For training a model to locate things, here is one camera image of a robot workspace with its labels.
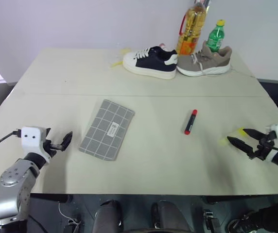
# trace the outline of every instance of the table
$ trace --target table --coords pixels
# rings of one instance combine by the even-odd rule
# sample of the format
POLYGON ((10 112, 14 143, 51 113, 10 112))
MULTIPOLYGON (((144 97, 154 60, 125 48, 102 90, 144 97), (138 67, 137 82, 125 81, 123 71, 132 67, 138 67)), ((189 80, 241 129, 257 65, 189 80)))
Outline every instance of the table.
MULTIPOLYGON (((278 193, 278 166, 220 142, 240 127, 265 130, 278 109, 233 54, 235 70, 170 81, 108 68, 107 50, 42 51, 0 107, 0 138, 25 125, 51 127, 65 152, 41 170, 35 193, 260 195, 278 193), (78 150, 103 99, 136 112, 114 162, 78 150), (184 127, 192 109, 192 134, 184 127)), ((0 174, 23 156, 20 139, 0 144, 0 174)))

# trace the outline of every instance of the gray sneaker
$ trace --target gray sneaker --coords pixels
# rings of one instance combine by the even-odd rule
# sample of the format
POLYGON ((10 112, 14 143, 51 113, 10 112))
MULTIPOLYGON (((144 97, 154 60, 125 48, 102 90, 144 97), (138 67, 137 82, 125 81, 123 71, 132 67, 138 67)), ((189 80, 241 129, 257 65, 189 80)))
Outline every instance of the gray sneaker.
POLYGON ((203 48, 197 53, 178 56, 177 69, 187 76, 201 76, 206 74, 223 74, 230 69, 232 49, 226 46, 218 52, 211 52, 203 43, 203 48))

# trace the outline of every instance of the red marker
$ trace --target red marker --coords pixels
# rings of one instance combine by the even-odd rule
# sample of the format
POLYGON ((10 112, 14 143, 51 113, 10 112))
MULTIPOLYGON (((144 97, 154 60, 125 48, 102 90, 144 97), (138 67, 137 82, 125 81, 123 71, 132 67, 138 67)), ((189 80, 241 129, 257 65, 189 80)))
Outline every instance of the red marker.
POLYGON ((196 114, 197 114, 197 110, 194 109, 193 112, 192 112, 192 115, 191 115, 191 117, 190 117, 190 119, 188 121, 186 130, 184 131, 184 134, 189 135, 191 133, 191 129, 192 129, 192 126, 193 126, 196 114))

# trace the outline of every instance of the white sneaker sole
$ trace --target white sneaker sole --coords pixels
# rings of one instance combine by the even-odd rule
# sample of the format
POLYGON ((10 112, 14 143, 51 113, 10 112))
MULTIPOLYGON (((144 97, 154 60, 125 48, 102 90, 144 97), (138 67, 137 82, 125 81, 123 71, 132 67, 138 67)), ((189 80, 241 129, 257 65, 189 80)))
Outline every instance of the white sneaker sole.
POLYGON ((197 76, 202 76, 207 74, 224 74, 228 72, 230 68, 231 68, 230 62, 225 67, 212 67, 208 69, 203 69, 203 71, 190 71, 190 70, 185 70, 180 67, 177 67, 180 73, 192 77, 197 77, 197 76))
POLYGON ((133 67, 124 62, 123 62, 123 67, 132 73, 146 75, 146 76, 152 76, 152 77, 156 77, 159 79, 167 79, 167 80, 173 79, 176 75, 176 69, 173 71, 160 71, 160 70, 155 70, 155 69, 133 67))

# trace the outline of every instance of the cooking oil bottle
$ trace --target cooking oil bottle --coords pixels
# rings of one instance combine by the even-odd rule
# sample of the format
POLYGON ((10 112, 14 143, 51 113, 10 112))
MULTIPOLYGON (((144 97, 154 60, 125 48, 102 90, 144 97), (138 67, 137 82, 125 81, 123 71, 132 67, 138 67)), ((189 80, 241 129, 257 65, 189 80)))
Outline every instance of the cooking oil bottle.
POLYGON ((178 54, 190 55, 194 52, 198 38, 201 35, 202 27, 205 23, 206 9, 201 2, 197 2, 191 7, 183 17, 180 32, 179 41, 176 51, 178 54), (186 28, 184 33, 182 27, 186 21, 186 28))

